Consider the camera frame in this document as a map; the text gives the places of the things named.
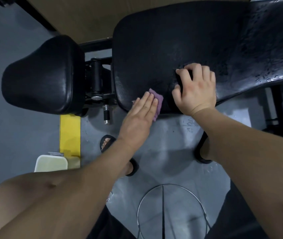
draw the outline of finger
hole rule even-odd
[[[135,101],[132,101],[132,107],[130,109],[130,111],[128,112],[128,114],[131,113],[131,111],[134,109],[134,107],[137,105],[137,103],[140,101],[140,98],[138,97]]]
[[[148,99],[147,99],[146,103],[144,104],[143,108],[141,108],[141,110],[138,113],[141,117],[146,116],[146,114],[148,113],[148,111],[151,107],[153,100],[154,100],[154,94],[150,94],[148,96]]]
[[[133,115],[137,114],[141,110],[141,108],[146,103],[149,95],[150,95],[150,93],[146,91],[144,96],[140,99],[140,101],[138,103],[136,103],[136,106],[131,110],[131,113]]]
[[[216,74],[213,71],[210,71],[210,80],[211,82],[216,82]]]
[[[156,111],[157,111],[157,106],[158,106],[158,99],[155,98],[154,101],[151,104],[149,111],[147,112],[147,114],[145,116],[145,118],[148,122],[153,121],[153,118],[154,118]]]
[[[183,85],[186,85],[189,82],[191,82],[191,77],[187,69],[177,69],[176,73],[177,75],[180,76],[180,79]]]
[[[189,65],[186,65],[184,68],[188,69],[188,70],[192,70],[192,76],[193,76],[192,80],[193,81],[202,80],[201,64],[192,63],[192,64],[189,64]]]
[[[210,80],[210,68],[209,68],[209,66],[202,66],[202,78],[203,78],[203,80]]]
[[[174,98],[174,101],[176,105],[178,106],[181,104],[181,87],[180,85],[175,85],[175,89],[172,91],[172,97]]]

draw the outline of wire ring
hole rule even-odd
[[[208,228],[211,229],[211,226],[210,226],[209,221],[208,221],[207,212],[205,211],[205,209],[204,209],[204,207],[203,207],[203,204],[202,204],[201,201],[198,199],[198,197],[196,197],[195,194],[192,193],[190,190],[188,190],[188,189],[186,189],[186,188],[184,188],[184,187],[182,187],[182,186],[180,186],[180,185],[175,185],[175,184],[162,184],[162,185],[157,185],[157,186],[151,188],[151,189],[148,190],[148,191],[146,192],[146,194],[141,198],[141,201],[140,201],[140,203],[139,203],[138,210],[137,210],[137,225],[138,225],[138,229],[139,229],[137,238],[139,238],[139,235],[141,235],[141,237],[144,239],[144,236],[143,236],[143,234],[141,233],[141,228],[140,228],[140,224],[139,224],[139,209],[140,209],[141,203],[143,202],[144,198],[147,196],[147,194],[148,194],[149,192],[153,191],[154,189],[156,189],[156,188],[158,188],[158,187],[161,187],[161,186],[163,187],[163,186],[165,186],[165,185],[174,185],[174,186],[177,186],[177,187],[179,187],[179,188],[181,188],[181,189],[184,189],[184,190],[188,191],[189,193],[191,193],[191,195],[192,195],[193,197],[196,198],[196,200],[199,202],[199,204],[200,204],[200,206],[201,206],[201,208],[202,208],[202,210],[203,210],[204,219],[205,219],[205,221],[206,221],[206,223],[207,223],[207,228],[206,228],[206,234],[207,234],[207,233],[208,233]]]

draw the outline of black seat cushion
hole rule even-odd
[[[125,110],[152,88],[164,96],[162,113],[179,113],[175,69],[193,62],[215,71],[220,103],[283,81],[283,0],[195,1],[135,13],[115,28],[112,52]]]
[[[10,64],[2,95],[17,107],[52,114],[78,114],[85,102],[85,54],[68,36],[46,41]]]

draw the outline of black sandal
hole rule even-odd
[[[106,138],[109,138],[110,140],[106,143],[105,147],[102,149],[102,146],[103,146],[103,143],[105,141]],[[99,148],[101,149],[101,152],[105,152],[114,142],[116,141],[116,138],[114,138],[113,136],[111,135],[105,135],[102,137],[102,139],[100,140],[99,142]],[[138,163],[136,162],[136,160],[134,160],[133,158],[130,159],[130,162],[132,164],[132,172],[130,174],[127,174],[126,176],[133,176],[137,170],[139,169],[139,165]]]
[[[211,162],[212,162],[212,160],[204,159],[204,158],[201,157],[201,155],[200,155],[200,149],[202,148],[202,146],[203,146],[204,142],[207,140],[207,138],[208,138],[207,133],[203,132],[202,137],[201,137],[201,139],[200,139],[198,145],[196,146],[196,148],[195,148],[195,150],[194,150],[194,152],[193,152],[193,154],[194,154],[194,156],[195,156],[195,159],[196,159],[197,162],[199,162],[199,163],[208,164],[208,163],[211,163]]]

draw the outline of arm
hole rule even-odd
[[[86,238],[121,171],[147,139],[157,105],[148,92],[137,99],[113,145],[0,229],[0,239]]]
[[[223,166],[269,237],[283,238],[283,138],[218,112],[209,67],[191,64],[177,73],[184,91],[181,95],[178,86],[173,91],[176,105],[207,133],[209,159]]]

